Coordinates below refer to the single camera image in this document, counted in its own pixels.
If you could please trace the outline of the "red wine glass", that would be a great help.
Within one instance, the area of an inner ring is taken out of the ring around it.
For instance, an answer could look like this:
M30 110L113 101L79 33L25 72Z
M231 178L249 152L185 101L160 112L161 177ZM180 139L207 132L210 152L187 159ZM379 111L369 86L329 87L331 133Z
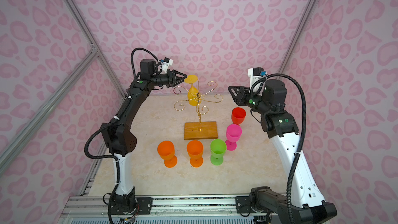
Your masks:
M234 124L240 125L246 118L246 111L241 107L236 107L232 110L231 120Z

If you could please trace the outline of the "yellow wine glass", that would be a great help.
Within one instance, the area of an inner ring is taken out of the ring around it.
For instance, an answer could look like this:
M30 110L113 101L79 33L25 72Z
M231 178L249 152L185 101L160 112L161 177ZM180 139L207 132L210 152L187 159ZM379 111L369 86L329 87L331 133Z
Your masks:
M199 91L194 86L194 83L198 81L198 77L196 75L189 75L184 81L185 83L190 85L190 88L187 93L188 103L191 106L197 106L198 104L197 95Z

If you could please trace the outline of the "pink wine glass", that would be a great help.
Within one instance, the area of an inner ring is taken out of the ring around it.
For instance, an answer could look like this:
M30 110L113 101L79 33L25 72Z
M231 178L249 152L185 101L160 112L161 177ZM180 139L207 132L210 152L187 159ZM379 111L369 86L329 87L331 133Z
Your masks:
M243 131L238 124L231 124L226 130L226 145L227 150L233 151L237 148L237 142L241 138Z

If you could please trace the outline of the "green wine glass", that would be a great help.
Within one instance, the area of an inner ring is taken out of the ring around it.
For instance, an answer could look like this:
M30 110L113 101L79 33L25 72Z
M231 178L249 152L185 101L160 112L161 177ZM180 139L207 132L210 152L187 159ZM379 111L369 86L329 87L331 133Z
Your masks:
M223 157L226 151L227 151L227 145L225 141L221 139L213 140L210 143L211 163L215 166L220 166L223 163Z

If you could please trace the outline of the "orange wine glass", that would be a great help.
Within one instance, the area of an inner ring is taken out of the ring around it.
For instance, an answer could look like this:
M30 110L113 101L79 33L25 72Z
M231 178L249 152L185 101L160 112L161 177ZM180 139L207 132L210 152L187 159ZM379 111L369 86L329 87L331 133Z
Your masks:
M167 168L173 168L178 159L175 156L174 144L171 141L163 141L157 147L159 156L164 160L164 165Z
M194 168L199 168L203 164L204 146L198 140L190 141L187 145L187 152L190 157L190 164Z

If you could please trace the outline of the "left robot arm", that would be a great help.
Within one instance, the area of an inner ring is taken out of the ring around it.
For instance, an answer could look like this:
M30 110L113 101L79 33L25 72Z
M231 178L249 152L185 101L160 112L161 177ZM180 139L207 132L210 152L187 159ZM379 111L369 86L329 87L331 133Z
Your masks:
M181 84L187 75L170 70L173 60L160 61L144 59L140 62L141 71L126 90L127 97L116 116L109 123L101 125L101 134L109 153L114 157L115 187L109 197L110 214L137 214L138 203L135 187L130 175L131 165L127 161L137 145L137 137L131 132L131 125L139 108L155 87L174 88Z

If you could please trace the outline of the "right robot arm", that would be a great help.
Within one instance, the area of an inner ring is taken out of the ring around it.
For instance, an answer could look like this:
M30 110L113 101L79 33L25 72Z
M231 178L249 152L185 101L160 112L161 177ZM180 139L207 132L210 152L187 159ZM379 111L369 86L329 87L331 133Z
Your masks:
M238 106L247 106L261 115L261 127L275 146L287 175L286 194L278 194L268 186L253 188L250 203L241 213L275 213L283 224L325 223L337 216L337 209L325 200L302 154L305 128L298 128L285 110L284 82L268 79L263 85L260 94L244 86L230 86L228 90Z

